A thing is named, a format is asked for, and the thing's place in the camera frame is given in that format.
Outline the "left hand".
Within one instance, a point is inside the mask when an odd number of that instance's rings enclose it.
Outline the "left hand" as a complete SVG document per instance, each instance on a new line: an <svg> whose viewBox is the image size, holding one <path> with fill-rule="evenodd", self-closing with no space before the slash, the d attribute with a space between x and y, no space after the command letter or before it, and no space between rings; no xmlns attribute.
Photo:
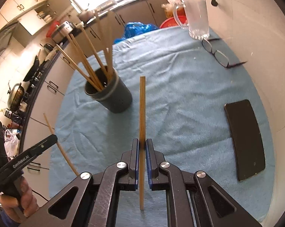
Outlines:
<svg viewBox="0 0 285 227"><path fill-rule="evenodd" d="M19 205L23 208L23 215L26 218L39 210L37 199L32 193L32 188L23 176L21 176L20 188L22 191L22 197L20 200L17 200L12 196L5 195L4 193L0 196L0 203L4 212L12 221L18 224L23 222L16 212L17 209L19 210Z"/></svg>

